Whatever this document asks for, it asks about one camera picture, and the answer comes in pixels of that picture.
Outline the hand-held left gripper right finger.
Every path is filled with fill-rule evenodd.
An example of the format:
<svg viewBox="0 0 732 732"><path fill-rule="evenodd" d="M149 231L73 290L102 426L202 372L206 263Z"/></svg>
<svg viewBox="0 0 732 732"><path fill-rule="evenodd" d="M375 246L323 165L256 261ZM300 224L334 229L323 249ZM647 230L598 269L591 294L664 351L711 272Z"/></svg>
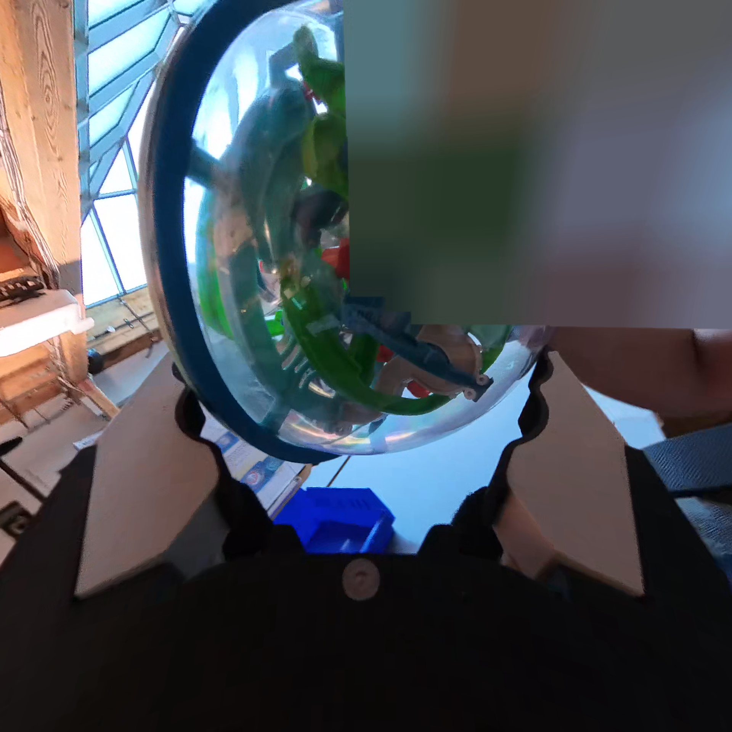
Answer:
<svg viewBox="0 0 732 732"><path fill-rule="evenodd" d="M534 580L566 567L640 597L626 443L560 355L549 352L547 361L551 374L538 386L546 424L507 466L495 527L503 563Z"/></svg>

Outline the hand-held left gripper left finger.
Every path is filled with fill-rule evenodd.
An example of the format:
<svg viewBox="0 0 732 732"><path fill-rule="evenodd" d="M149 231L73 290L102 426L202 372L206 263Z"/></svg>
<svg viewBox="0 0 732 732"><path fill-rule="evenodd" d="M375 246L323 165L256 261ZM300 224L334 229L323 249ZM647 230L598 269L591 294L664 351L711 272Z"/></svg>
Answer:
<svg viewBox="0 0 732 732"><path fill-rule="evenodd" d="M96 440L75 595L171 565L184 579L223 563L212 450L179 427L185 386L164 356Z"/></svg>

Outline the clear plastic maze ball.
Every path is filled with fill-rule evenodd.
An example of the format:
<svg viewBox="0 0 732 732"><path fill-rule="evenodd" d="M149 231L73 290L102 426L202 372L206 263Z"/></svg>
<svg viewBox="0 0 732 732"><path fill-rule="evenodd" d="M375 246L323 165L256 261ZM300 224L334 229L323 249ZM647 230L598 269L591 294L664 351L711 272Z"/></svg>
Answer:
<svg viewBox="0 0 732 732"><path fill-rule="evenodd" d="M491 411L546 326L421 325L353 293L343 2L208 2L164 62L140 163L149 289L181 380L261 452L398 453Z"/></svg>

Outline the person's right forearm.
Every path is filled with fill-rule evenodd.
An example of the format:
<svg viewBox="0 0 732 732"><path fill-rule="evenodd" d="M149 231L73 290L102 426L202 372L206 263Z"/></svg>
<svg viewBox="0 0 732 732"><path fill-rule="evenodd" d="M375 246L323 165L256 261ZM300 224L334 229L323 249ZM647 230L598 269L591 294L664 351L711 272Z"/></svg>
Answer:
<svg viewBox="0 0 732 732"><path fill-rule="evenodd" d="M729 329L558 326L551 347L609 398L662 417L730 413Z"/></svg>

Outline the black mesh office chair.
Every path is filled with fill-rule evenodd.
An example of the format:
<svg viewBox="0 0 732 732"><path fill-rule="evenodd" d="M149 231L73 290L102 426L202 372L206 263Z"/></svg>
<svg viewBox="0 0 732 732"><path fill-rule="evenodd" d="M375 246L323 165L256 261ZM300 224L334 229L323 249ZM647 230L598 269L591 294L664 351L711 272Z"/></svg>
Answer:
<svg viewBox="0 0 732 732"><path fill-rule="evenodd" d="M731 424L644 450L668 492L731 580Z"/></svg>

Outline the printed paper sheet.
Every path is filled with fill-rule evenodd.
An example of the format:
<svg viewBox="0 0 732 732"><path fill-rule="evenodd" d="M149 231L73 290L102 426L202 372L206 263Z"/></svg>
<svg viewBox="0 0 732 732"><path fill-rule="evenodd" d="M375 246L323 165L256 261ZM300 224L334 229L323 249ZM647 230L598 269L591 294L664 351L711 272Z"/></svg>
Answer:
<svg viewBox="0 0 732 732"><path fill-rule="evenodd" d="M224 427L208 411L204 415L201 437L219 448L234 480L251 488L269 516L275 517L300 488L310 466L269 456Z"/></svg>

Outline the blue plastic bin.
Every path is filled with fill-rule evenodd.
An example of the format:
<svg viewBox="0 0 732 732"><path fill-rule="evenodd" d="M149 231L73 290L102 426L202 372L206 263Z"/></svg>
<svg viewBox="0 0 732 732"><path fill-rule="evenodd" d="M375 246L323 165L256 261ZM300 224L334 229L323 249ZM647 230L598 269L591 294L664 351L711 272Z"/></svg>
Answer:
<svg viewBox="0 0 732 732"><path fill-rule="evenodd" d="M291 526L308 554L383 554L395 534L395 517L369 488L300 490L273 522Z"/></svg>

